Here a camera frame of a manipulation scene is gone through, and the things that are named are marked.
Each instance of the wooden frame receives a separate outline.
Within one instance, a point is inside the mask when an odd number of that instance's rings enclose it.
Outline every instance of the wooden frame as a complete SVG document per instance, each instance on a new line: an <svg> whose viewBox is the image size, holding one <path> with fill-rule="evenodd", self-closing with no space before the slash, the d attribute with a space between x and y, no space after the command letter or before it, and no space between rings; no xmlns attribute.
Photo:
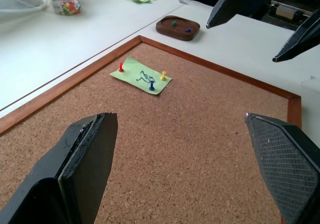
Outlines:
<svg viewBox="0 0 320 224"><path fill-rule="evenodd" d="M270 84L264 83L252 77L246 76L234 70L228 69L226 67L220 66L218 64L212 63L210 61L204 60L200 57L191 55L184 51L175 49L168 45L162 44L155 40L146 38L144 36L136 36L125 44L119 46L117 49L111 51L107 55L103 56L99 60L93 62L89 66L83 68L67 79L63 80L59 84L55 85L51 89L45 91L34 99L30 100L26 104L20 106L16 110L7 114L0 119L0 135L7 132L13 128L18 123L22 122L31 114L39 111L41 108L45 107L55 99L59 98L69 89L73 88L80 82L84 81L109 63L111 63L116 58L122 56L124 53L139 45L140 43L145 43L165 52L171 53L178 57L184 58L201 66L207 67L209 69L215 70L217 72L223 73L232 78L241 80L243 82L249 83L258 88L264 89L271 93L274 93L278 96L288 99L288 110L287 110L287 121L289 123L295 124L299 128L302 127L302 106L301 106L301 97L299 95L293 94L286 90L280 89L278 87L272 86Z"/></svg>

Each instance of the wooden tray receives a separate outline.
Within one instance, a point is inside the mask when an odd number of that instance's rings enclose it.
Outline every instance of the wooden tray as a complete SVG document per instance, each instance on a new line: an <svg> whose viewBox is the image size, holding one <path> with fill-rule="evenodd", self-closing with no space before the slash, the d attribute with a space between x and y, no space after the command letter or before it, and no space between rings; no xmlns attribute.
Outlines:
<svg viewBox="0 0 320 224"><path fill-rule="evenodd" d="M200 30L200 25L192 20L184 19L175 15L168 15L157 22L156 31L163 35L176 38L182 41L192 40Z"/></svg>

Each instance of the push pin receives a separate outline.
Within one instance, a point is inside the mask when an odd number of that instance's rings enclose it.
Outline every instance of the push pin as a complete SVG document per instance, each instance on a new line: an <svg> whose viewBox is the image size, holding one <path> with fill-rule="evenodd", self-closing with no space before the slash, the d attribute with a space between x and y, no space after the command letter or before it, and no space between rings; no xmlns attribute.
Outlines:
<svg viewBox="0 0 320 224"><path fill-rule="evenodd" d="M161 81L165 81L166 80L166 75L167 75L167 72L163 71L162 72L162 76L161 76Z"/></svg>
<svg viewBox="0 0 320 224"><path fill-rule="evenodd" d="M154 91L155 90L155 88L154 88L154 81L152 80L152 81L150 81L150 87L149 87L149 90L150 91Z"/></svg>
<svg viewBox="0 0 320 224"><path fill-rule="evenodd" d="M123 66L123 63L120 62L120 63L119 63L119 72L121 72L121 73L124 71L124 69L122 68L122 66Z"/></svg>

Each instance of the white table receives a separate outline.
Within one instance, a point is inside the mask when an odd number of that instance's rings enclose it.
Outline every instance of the white table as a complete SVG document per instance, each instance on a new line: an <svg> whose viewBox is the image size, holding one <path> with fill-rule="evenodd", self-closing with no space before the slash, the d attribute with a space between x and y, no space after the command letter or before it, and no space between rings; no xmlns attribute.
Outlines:
<svg viewBox="0 0 320 224"><path fill-rule="evenodd" d="M56 15L50 7L0 21L0 110L182 5L82 0L80 15Z"/></svg>
<svg viewBox="0 0 320 224"><path fill-rule="evenodd" d="M43 93L65 78L113 51L134 36L142 35L302 96L302 128L320 147L320 132L318 131L320 127L320 65L318 61L320 60L320 47L317 46L293 60L274 63L272 62L272 57L291 36L293 33L291 30L240 15L235 16L227 24L206 29L205 23L211 10L212 7L195 1L191 1L187 5L178 6L178 8L172 8L171 15L191 19L201 24L201 32L193 41L184 42L161 35L156 32L155 23L151 21L148 26L141 28L137 32L132 32L128 38L122 41L115 41L113 43L114 45L109 45L110 48L107 50L94 56L82 65L77 66L63 76L60 76L27 98L12 105L10 108L2 111L1 115L5 115L28 100ZM99 30L100 29L97 28L95 31L90 31L93 35L91 40L101 40L98 36ZM95 48L97 48L95 54L101 51L101 49L103 50L101 45L99 45L99 47L100 49L95 45ZM73 60L74 57L64 56L63 58L70 61ZM51 68L53 71L56 69L58 68L54 66ZM25 80L21 82L24 85L29 85Z"/></svg>

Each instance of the blue push pin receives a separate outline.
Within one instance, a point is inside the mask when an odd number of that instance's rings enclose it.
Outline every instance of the blue push pin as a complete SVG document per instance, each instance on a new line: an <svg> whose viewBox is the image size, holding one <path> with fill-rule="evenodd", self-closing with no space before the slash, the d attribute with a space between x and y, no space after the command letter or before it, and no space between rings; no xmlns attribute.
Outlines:
<svg viewBox="0 0 320 224"><path fill-rule="evenodd" d="M154 81L152 80L152 81L150 81L150 87L149 87L149 90L150 91L154 91L155 90L155 88L154 88Z"/></svg>

